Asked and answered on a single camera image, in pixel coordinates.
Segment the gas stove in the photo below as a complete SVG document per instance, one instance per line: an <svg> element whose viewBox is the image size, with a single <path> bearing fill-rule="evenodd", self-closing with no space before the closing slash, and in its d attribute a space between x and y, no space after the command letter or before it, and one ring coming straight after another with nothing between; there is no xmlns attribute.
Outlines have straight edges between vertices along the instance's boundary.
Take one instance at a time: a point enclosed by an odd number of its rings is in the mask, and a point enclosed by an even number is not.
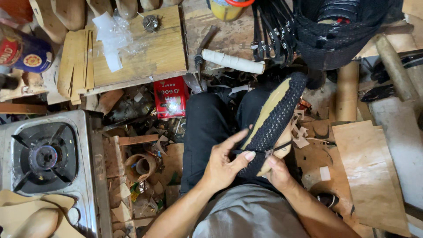
<svg viewBox="0 0 423 238"><path fill-rule="evenodd" d="M100 115L83 110L0 126L0 190L70 196L81 234L112 237L100 127Z"/></svg>

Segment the forearm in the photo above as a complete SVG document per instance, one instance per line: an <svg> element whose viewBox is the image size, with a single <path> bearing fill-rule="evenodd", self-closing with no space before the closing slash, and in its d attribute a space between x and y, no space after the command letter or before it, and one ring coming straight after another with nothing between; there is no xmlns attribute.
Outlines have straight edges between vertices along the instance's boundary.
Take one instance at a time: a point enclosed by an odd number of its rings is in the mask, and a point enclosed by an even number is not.
<svg viewBox="0 0 423 238"><path fill-rule="evenodd" d="M186 238L213 194L200 180L157 218L145 238Z"/></svg>
<svg viewBox="0 0 423 238"><path fill-rule="evenodd" d="M360 237L296 181L293 180L292 184L290 189L281 192L296 211L311 237Z"/></svg>

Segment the black mesh fabric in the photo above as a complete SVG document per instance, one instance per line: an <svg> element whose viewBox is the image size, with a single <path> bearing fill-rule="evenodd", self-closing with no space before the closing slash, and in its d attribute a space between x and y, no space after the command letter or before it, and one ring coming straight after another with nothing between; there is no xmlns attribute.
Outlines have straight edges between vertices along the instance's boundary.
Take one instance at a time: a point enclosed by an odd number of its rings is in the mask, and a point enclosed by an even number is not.
<svg viewBox="0 0 423 238"><path fill-rule="evenodd" d="M361 0L357 21L350 24L319 24L324 0L299 0L294 7L297 48L307 66L332 70L348 64L377 33L390 0Z"/></svg>
<svg viewBox="0 0 423 238"><path fill-rule="evenodd" d="M289 81L289 88L282 100L271 111L269 117L264 121L263 125L252 137L250 143L245 147L245 150L261 153L257 153L256 157L248 166L239 171L237 175L239 177L254 177L257 175L265 161L265 156L262 153L273 148L294 114L294 109L299 101L299 97L304 91L307 83L307 77L303 73L294 72L287 76L285 80L287 78L291 78L291 80Z"/></svg>

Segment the person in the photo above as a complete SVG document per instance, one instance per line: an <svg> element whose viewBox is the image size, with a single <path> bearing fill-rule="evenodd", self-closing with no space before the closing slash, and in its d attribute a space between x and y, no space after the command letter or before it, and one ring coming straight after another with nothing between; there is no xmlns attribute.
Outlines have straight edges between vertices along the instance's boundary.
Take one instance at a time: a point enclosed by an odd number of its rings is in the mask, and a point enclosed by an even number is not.
<svg viewBox="0 0 423 238"><path fill-rule="evenodd" d="M153 222L145 238L360 237L303 188L293 150L285 159L267 158L271 171L266 178L236 176L255 152L244 151L230 161L230 151L247 136L270 91L256 88L242 98L236 113L241 130L234 135L230 114L219 96L191 96L186 111L183 196Z"/></svg>

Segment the fingernail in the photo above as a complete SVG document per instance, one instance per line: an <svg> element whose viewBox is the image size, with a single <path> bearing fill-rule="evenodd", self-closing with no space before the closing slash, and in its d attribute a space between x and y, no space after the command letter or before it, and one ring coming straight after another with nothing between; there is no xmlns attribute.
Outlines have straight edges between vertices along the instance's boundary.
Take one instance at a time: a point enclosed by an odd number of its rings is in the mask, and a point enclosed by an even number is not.
<svg viewBox="0 0 423 238"><path fill-rule="evenodd" d="M252 161L255 157L255 152L250 151L247 154L245 154L245 159L248 160L248 162Z"/></svg>
<svg viewBox="0 0 423 238"><path fill-rule="evenodd" d="M276 159L273 156L269 158L269 163L270 164L276 164L276 162L277 161L276 161Z"/></svg>

